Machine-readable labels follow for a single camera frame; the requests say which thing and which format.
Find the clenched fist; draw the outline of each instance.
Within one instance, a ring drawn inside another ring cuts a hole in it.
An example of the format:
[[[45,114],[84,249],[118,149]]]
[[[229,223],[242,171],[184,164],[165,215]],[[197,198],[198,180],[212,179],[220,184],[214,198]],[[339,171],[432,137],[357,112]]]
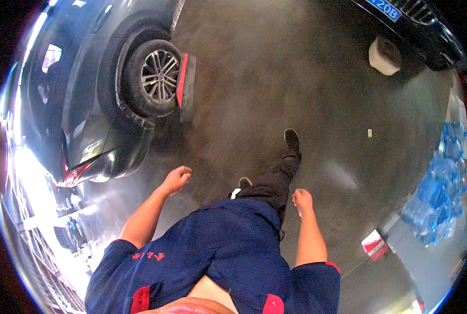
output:
[[[314,211],[312,205],[312,195],[305,189],[296,189],[293,194],[293,204],[298,209],[298,214],[300,217],[303,217],[303,214],[308,210]]]
[[[167,195],[173,195],[181,191],[188,179],[192,176],[192,169],[181,166],[169,172],[160,189]]]

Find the shoe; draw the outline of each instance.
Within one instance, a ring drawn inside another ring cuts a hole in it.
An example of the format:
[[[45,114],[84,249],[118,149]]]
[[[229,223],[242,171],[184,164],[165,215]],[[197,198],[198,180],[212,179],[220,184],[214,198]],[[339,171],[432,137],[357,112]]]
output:
[[[284,141],[286,142],[289,150],[294,150],[301,156],[300,154],[300,139],[296,131],[289,128],[284,131]]]
[[[252,182],[251,182],[251,180],[249,180],[248,177],[242,177],[238,181],[238,186],[240,187],[240,189],[245,189],[245,188],[247,188],[247,187],[249,187],[251,185],[252,185]]]

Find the blue license plate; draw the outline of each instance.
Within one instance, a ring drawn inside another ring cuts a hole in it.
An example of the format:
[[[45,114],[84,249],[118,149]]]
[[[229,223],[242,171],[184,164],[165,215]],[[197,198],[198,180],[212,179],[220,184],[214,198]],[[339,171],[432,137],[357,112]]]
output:
[[[393,22],[397,22],[397,20],[401,17],[402,13],[396,7],[392,5],[392,3],[385,1],[385,0],[367,0],[371,3],[375,8],[380,10],[383,14],[385,14],[389,19]]]

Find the person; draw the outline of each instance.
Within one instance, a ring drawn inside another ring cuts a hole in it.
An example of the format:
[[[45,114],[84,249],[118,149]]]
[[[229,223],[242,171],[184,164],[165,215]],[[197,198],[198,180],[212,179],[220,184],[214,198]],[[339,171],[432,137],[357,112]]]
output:
[[[284,134],[287,153],[257,183],[243,178],[235,199],[194,211],[152,241],[164,202],[192,175],[186,166],[171,171],[106,248],[87,288],[87,313],[336,313],[339,270],[327,261],[304,189],[292,196],[301,217],[296,267],[280,255],[301,160],[298,135]]]

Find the concrete floor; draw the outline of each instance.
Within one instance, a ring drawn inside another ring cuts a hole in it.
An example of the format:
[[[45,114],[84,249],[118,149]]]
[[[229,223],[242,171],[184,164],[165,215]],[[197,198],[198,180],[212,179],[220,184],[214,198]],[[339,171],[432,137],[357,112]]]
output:
[[[421,181],[452,79],[415,60],[394,77],[371,68],[368,47],[383,30],[353,3],[186,2],[173,43],[198,59],[194,120],[162,125],[136,173],[84,186],[95,208],[79,213],[87,236],[103,249],[167,173],[187,165],[193,177],[167,201],[155,234],[161,236],[191,211],[226,197],[240,177],[255,181],[278,159],[284,129],[293,127],[303,160],[291,191],[312,193],[329,260],[344,285],[355,272],[375,269],[360,267],[367,257],[361,241],[400,212]],[[289,204],[281,250],[291,267],[299,223]],[[364,289],[361,277],[344,293]],[[406,294],[409,280],[398,281]],[[340,311],[349,312],[352,301],[342,294]]]

